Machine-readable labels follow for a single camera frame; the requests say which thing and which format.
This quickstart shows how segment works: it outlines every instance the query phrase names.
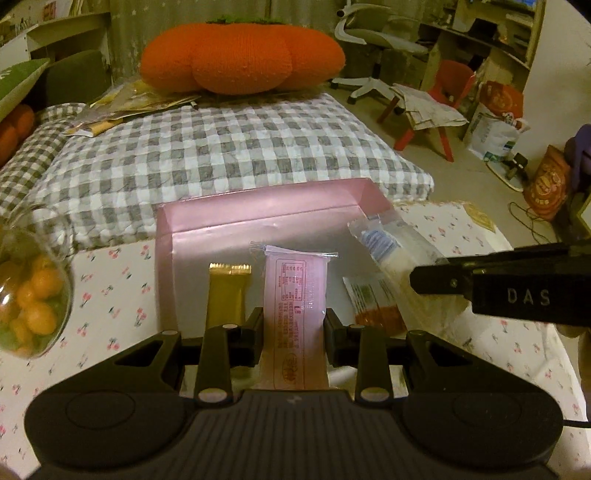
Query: white plastic bag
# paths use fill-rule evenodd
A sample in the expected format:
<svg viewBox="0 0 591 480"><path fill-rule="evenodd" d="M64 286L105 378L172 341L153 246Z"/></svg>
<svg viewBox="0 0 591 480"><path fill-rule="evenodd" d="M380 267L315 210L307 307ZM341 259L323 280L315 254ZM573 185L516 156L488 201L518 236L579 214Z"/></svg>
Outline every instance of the white plastic bag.
<svg viewBox="0 0 591 480"><path fill-rule="evenodd" d="M519 119L518 122L520 129L506 123L480 103L464 137L464 144L481 160L501 161L509 155L519 136L530 129L525 120Z"/></svg>

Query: gray checkered blanket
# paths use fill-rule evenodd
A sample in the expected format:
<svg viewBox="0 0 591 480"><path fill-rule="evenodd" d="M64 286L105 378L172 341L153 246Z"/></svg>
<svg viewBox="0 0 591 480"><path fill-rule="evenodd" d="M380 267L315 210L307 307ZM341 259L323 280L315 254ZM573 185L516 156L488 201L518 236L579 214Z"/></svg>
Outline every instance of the gray checkered blanket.
<svg viewBox="0 0 591 480"><path fill-rule="evenodd" d="M84 103L64 103L37 115L39 126L0 170L0 217L7 219L46 172L69 137L62 134L72 125Z"/></svg>
<svg viewBox="0 0 591 480"><path fill-rule="evenodd" d="M154 236L163 202L351 177L369 177L392 200L424 200L433 188L330 95L255 97L72 137L28 200L68 215L82 249Z"/></svg>

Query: white chair base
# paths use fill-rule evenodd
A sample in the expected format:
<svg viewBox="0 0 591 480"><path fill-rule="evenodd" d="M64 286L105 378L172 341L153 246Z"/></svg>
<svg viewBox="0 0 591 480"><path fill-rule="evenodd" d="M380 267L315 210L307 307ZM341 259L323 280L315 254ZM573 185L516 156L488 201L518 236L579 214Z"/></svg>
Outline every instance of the white chair base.
<svg viewBox="0 0 591 480"><path fill-rule="evenodd" d="M346 85L352 87L359 87L355 90L351 95L349 95L349 103L355 103L355 100L366 93L371 92L372 90L377 90L381 95L386 97L388 100L392 100L394 98L394 92L390 89L390 87L380 79L375 79L373 77L365 77L360 79L332 79L330 82L331 85Z"/></svg>

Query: pumpkin plush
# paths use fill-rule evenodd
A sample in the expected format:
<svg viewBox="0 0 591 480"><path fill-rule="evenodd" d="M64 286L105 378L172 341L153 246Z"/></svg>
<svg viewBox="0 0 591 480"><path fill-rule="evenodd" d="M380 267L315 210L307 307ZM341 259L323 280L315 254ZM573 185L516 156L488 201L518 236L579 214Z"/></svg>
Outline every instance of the pumpkin plush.
<svg viewBox="0 0 591 480"><path fill-rule="evenodd" d="M27 105L17 105L8 116L0 122L0 167L3 167L17 151L23 140L35 128L35 114Z"/></svg>
<svg viewBox="0 0 591 480"><path fill-rule="evenodd" d="M157 89L248 95L299 90L336 76L340 45L322 32L293 25L188 24L146 46L143 80Z"/></svg>

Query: gold snack wrapper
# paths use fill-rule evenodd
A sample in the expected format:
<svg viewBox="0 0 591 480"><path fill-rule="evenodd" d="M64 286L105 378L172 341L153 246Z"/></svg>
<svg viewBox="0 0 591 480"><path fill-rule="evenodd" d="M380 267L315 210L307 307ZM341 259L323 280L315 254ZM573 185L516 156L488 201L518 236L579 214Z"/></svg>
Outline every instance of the gold snack wrapper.
<svg viewBox="0 0 591 480"><path fill-rule="evenodd" d="M244 297L251 271L250 265L209 264L209 298L205 328L227 323L244 323Z"/></svg>

